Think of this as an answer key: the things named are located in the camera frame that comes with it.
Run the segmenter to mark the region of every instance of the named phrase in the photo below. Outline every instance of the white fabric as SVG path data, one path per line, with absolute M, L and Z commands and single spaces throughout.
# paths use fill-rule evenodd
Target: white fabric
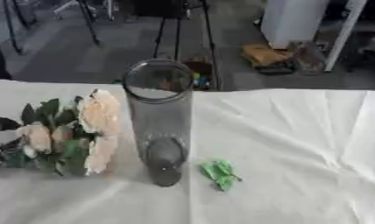
M 107 89 L 123 107 L 121 150 L 101 177 L 0 170 L 0 224 L 375 224 L 375 92 L 195 93 L 184 178 L 152 185 L 119 86 L 0 81 L 0 116 L 27 102 Z M 217 192 L 197 165 L 224 158 L 244 179 Z

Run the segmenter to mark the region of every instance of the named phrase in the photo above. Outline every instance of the peach rose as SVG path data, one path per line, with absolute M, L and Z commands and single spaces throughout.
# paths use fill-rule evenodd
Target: peach rose
M 79 121 L 88 133 L 115 136 L 121 131 L 120 104 L 108 91 L 96 90 L 78 105 Z
M 47 127 L 36 122 L 17 130 L 20 137 L 24 137 L 27 146 L 35 151 L 49 153 L 51 151 L 50 132 Z
M 102 173 L 106 170 L 112 155 L 117 148 L 117 137 L 99 136 L 89 144 L 89 155 L 85 161 L 87 175 Z

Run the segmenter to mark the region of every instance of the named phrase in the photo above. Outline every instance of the black stand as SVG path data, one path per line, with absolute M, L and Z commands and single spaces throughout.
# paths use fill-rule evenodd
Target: black stand
M 214 86 L 216 90 L 221 90 L 223 86 L 222 82 L 222 77 L 219 74 L 219 70 L 217 67 L 217 59 L 216 59 L 216 45 L 213 41 L 213 36 L 212 36 L 212 29 L 210 25 L 210 19 L 209 19 L 209 6 L 207 4 L 207 0 L 200 0 L 202 5 L 199 6 L 194 6 L 190 9 L 197 9 L 197 8 L 203 8 L 204 14 L 205 14 L 205 24 L 207 26 L 207 34 L 208 34 L 208 39 L 209 39 L 209 47 L 211 51 L 211 56 L 212 56 L 212 64 L 213 64 L 213 74 L 215 76 L 214 78 Z M 180 27 L 181 27 L 181 17 L 176 18 L 177 19 L 177 31 L 176 31 L 176 40 L 175 40 L 175 50 L 174 50 L 174 60 L 178 60 L 179 56 L 179 51 L 180 51 Z M 155 40 L 156 46 L 155 46 L 155 51 L 153 53 L 153 58 L 158 57 L 158 51 L 159 51 L 159 45 L 161 43 L 161 39 L 163 37 L 163 30 L 165 27 L 166 19 L 163 17 L 160 23 L 160 28 L 159 28 L 159 34 L 158 37 Z

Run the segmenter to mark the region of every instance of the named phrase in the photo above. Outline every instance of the green leaf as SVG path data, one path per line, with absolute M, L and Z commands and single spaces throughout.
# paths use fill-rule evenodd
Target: green leaf
M 219 186 L 220 190 L 227 192 L 229 191 L 229 189 L 231 189 L 234 179 L 235 178 L 233 176 L 223 176 L 223 177 L 220 177 L 216 181 L 216 183 Z
M 57 127 L 61 125 L 67 125 L 71 122 L 76 120 L 76 115 L 74 114 L 74 111 L 71 109 L 65 109 L 58 115 L 58 117 L 55 119 L 55 125 Z
M 35 110 L 31 106 L 31 104 L 26 104 L 23 112 L 21 113 L 21 121 L 23 121 L 23 125 L 32 124 L 35 122 Z
M 200 167 L 201 167 L 204 175 L 206 175 L 207 177 L 209 177 L 212 180 L 217 179 L 215 167 L 212 164 L 201 164 Z
M 60 110 L 60 99 L 52 99 L 47 102 L 42 102 L 42 106 L 39 109 L 45 116 L 55 117 Z
M 68 140 L 64 143 L 63 157 L 70 158 L 75 154 L 76 150 L 79 150 L 80 142 L 79 140 Z
M 230 163 L 228 163 L 224 160 L 216 160 L 214 162 L 214 164 L 225 175 L 230 175 L 230 176 L 234 175 L 233 172 L 232 172 L 232 166 L 231 166 Z
M 74 102 L 75 102 L 75 103 L 79 103 L 80 101 L 82 101 L 82 99 L 83 99 L 83 98 L 82 98 L 81 96 L 78 95 L 78 96 L 76 96 L 76 97 L 74 98 Z
M 22 150 L 16 150 L 9 154 L 4 154 L 6 166 L 8 168 L 24 168 L 25 167 L 25 154 Z
M 57 158 L 54 154 L 38 153 L 35 157 L 40 170 L 45 172 L 55 172 Z
M 88 149 L 80 147 L 79 140 L 67 141 L 64 150 L 65 167 L 71 174 L 83 176 L 86 172 L 84 165 L 88 154 Z

